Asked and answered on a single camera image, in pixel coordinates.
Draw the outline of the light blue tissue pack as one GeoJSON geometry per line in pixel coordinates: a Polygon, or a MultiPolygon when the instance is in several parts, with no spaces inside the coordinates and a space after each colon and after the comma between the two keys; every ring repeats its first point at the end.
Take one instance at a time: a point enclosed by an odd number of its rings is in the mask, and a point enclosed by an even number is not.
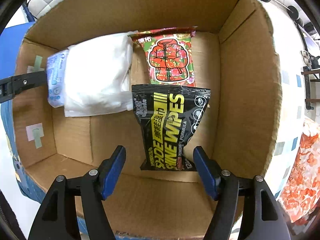
{"type": "Polygon", "coordinates": [[[64,105],[64,77],[68,53],[69,50],[66,49],[47,59],[48,102],[54,108],[64,105]]]}

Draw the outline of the black shoe shine wipes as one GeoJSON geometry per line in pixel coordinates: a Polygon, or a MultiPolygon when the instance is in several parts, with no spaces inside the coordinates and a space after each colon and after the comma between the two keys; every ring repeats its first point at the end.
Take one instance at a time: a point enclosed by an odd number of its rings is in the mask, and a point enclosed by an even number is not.
{"type": "Polygon", "coordinates": [[[184,147],[195,134],[210,100],[207,88],[132,86],[133,112],[141,126],[146,159],[141,170],[195,171],[184,147]]]}

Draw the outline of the white soft package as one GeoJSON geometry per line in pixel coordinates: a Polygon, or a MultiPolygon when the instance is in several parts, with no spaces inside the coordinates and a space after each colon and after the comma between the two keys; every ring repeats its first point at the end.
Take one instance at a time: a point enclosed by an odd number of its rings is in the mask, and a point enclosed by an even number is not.
{"type": "Polygon", "coordinates": [[[129,33],[99,36],[69,46],[65,70],[66,117],[120,113],[133,109],[129,33]]]}

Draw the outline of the blue striped blanket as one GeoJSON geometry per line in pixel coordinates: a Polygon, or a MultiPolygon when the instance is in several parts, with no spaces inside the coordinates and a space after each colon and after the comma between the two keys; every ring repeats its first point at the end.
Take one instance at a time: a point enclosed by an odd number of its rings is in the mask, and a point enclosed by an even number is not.
{"type": "Polygon", "coordinates": [[[59,175],[74,178],[92,167],[57,152],[52,110],[19,112],[12,101],[1,104],[1,119],[23,195],[42,203],[59,175]]]}

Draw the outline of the orange floral cloth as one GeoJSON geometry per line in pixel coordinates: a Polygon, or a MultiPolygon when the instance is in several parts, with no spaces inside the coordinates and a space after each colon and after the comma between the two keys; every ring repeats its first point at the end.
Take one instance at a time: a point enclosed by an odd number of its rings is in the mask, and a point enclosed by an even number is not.
{"type": "Polygon", "coordinates": [[[319,201],[319,124],[304,120],[295,163],[279,202],[290,222],[306,221],[319,201]]]}

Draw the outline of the red floral snack pack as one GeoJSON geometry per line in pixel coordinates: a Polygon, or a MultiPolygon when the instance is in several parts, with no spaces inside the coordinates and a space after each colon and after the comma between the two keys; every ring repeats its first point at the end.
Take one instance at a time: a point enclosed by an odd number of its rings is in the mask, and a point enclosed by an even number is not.
{"type": "Polygon", "coordinates": [[[191,38],[195,27],[162,28],[130,34],[143,50],[150,83],[195,87],[191,38]]]}

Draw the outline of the cardboard box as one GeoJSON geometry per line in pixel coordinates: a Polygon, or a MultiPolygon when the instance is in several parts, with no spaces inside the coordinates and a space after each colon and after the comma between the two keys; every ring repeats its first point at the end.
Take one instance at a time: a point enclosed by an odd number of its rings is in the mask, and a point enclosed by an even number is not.
{"type": "MultiPolygon", "coordinates": [[[[27,32],[17,57],[23,74],[36,56],[54,53],[91,38],[129,30],[196,27],[177,51],[191,50],[197,87],[211,91],[200,126],[184,148],[191,158],[202,146],[209,157],[234,174],[265,174],[276,144],[281,85],[270,18],[257,0],[64,0],[27,32]]],[[[66,117],[47,101],[45,87],[14,98],[13,124],[18,158],[25,170],[26,194],[41,201],[56,176],[83,175],[110,157],[118,145],[126,161],[115,192],[104,202],[118,233],[157,239],[203,237],[215,210],[195,171],[165,171],[174,156],[155,152],[154,170],[144,170],[152,153],[138,117],[153,115],[148,60],[165,77],[168,48],[153,39],[134,47],[130,82],[148,92],[137,111],[66,117]]]]}

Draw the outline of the barbell on floor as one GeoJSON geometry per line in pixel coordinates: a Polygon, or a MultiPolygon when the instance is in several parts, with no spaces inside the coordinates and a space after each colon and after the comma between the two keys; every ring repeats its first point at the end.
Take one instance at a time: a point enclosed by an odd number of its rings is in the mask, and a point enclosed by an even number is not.
{"type": "Polygon", "coordinates": [[[269,3],[271,1],[274,1],[276,2],[278,5],[282,6],[283,8],[286,9],[287,11],[287,14],[289,15],[289,17],[293,20],[293,21],[298,21],[300,19],[300,16],[299,16],[299,12],[298,10],[292,6],[292,5],[285,5],[284,3],[280,2],[279,0],[261,0],[262,2],[265,2],[265,3],[269,3]]]}

